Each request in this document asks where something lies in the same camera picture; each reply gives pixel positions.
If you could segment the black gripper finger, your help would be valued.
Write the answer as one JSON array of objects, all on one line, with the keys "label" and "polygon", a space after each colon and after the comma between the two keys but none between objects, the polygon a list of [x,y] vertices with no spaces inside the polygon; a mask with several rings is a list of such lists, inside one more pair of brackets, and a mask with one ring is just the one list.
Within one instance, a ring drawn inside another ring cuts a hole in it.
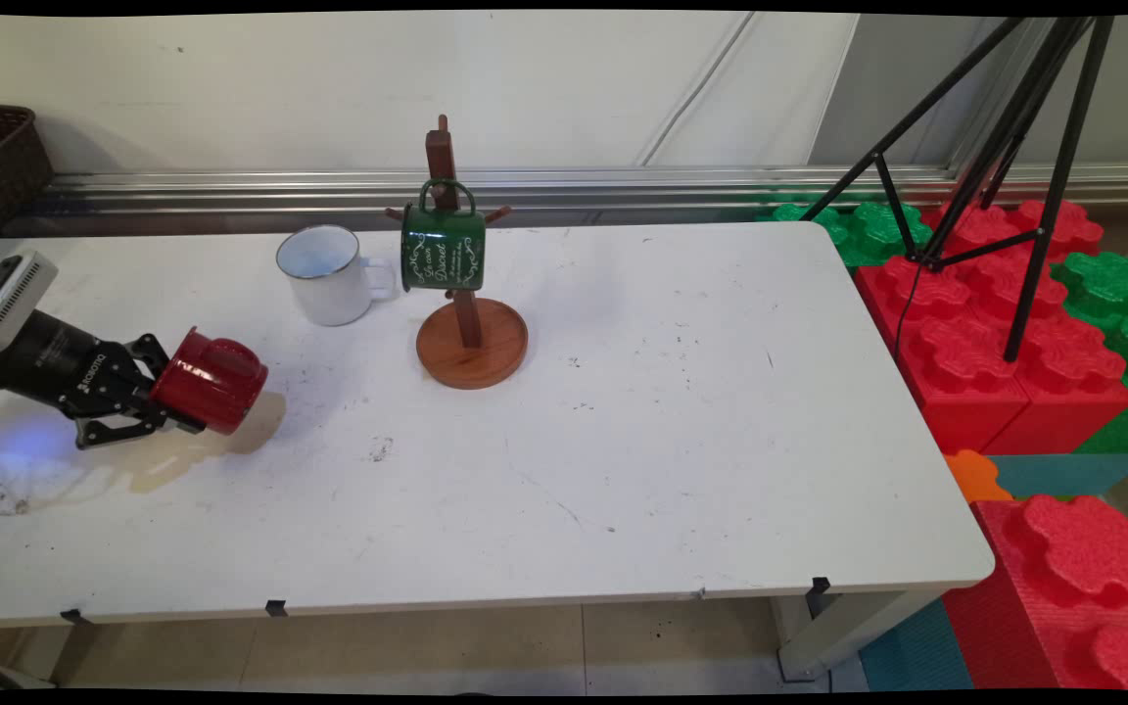
[{"label": "black gripper finger", "polygon": [[127,407],[125,412],[116,412],[102,418],[74,418],[74,447],[80,450],[122,446],[171,429],[179,429],[197,437],[208,429],[208,425],[199,418],[191,418],[165,407],[151,407],[151,409]]},{"label": "black gripper finger", "polygon": [[170,356],[162,347],[160,340],[152,334],[144,334],[138,340],[122,344],[127,362],[122,365],[121,379],[129,381],[160,381],[168,369]]}]

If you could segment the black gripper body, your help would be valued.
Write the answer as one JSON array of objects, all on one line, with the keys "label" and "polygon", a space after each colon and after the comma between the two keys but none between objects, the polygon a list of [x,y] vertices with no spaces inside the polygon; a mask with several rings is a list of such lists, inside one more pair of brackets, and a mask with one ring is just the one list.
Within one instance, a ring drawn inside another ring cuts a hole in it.
[{"label": "black gripper body", "polygon": [[0,390],[37,400],[67,418],[151,409],[152,380],[121,379],[124,343],[99,340],[37,309],[0,350]]}]

